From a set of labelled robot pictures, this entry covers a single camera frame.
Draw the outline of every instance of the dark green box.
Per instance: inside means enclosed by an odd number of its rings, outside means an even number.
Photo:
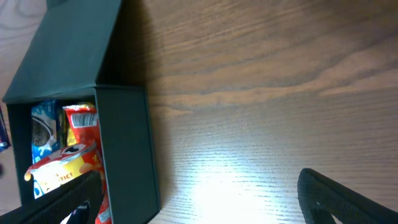
[[[101,83],[121,0],[48,0],[48,11],[3,98],[7,104],[21,202],[32,163],[30,109],[48,99],[95,97],[113,223],[145,223],[160,210],[146,93]]]

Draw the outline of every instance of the red and yellow packaging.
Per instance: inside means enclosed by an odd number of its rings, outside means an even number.
[[[76,142],[95,140],[101,145],[100,122],[97,109],[91,104],[64,106]]]
[[[103,182],[104,199],[95,223],[111,224],[108,193],[100,152],[101,147],[94,140],[65,147],[31,165],[25,173],[25,180],[30,180],[31,175],[33,175],[43,193],[46,194],[89,170],[97,170]]]
[[[67,131],[67,146],[72,146],[76,143],[77,141],[75,134],[73,133],[72,128],[69,126]]]

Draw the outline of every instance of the wooden table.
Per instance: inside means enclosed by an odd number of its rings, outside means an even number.
[[[4,93],[45,6],[0,3]],[[148,89],[152,223],[303,223],[304,167],[398,210],[396,1],[128,1],[110,47]]]

